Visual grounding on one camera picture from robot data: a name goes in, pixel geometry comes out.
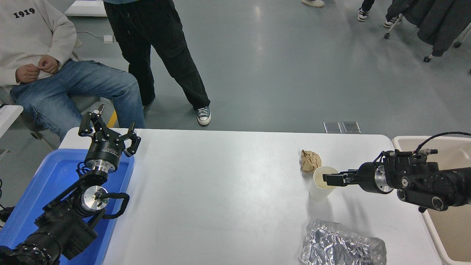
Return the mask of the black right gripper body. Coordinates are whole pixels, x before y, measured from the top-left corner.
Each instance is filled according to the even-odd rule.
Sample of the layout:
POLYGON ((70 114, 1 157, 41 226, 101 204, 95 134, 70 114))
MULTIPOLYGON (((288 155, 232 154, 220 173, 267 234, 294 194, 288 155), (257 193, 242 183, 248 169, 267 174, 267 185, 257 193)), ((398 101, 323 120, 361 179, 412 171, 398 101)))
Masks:
POLYGON ((375 181, 376 164, 373 162, 363 163, 357 171, 357 184, 362 190, 370 193, 377 193, 375 181))

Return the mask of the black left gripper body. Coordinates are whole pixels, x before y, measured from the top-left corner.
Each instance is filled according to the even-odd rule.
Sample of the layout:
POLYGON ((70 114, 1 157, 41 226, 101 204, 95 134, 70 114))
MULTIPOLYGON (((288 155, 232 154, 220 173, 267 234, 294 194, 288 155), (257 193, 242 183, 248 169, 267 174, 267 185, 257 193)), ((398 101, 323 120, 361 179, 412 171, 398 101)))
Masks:
POLYGON ((117 142, 120 137, 118 132, 96 132, 93 135, 91 146, 85 157, 85 165, 92 169, 100 160, 108 170, 117 170, 124 150, 124 143, 117 142))

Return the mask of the seated person's left hand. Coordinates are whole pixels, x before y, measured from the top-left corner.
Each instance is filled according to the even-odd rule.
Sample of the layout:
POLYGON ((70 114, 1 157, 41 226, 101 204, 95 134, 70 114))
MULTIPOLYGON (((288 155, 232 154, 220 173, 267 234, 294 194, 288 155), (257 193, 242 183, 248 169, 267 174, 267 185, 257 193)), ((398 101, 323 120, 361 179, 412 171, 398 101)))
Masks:
POLYGON ((59 70, 59 61, 50 55, 43 55, 37 68, 49 74, 56 74, 59 70))

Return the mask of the seated person's right hand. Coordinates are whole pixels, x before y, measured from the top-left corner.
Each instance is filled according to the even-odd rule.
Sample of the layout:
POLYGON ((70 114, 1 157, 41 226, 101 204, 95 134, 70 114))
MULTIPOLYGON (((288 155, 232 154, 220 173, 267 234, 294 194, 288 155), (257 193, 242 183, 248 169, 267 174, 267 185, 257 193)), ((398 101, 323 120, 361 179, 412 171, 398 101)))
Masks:
POLYGON ((40 69, 33 65, 28 64, 17 68, 15 71, 15 80, 17 83, 31 83, 38 79, 40 69))

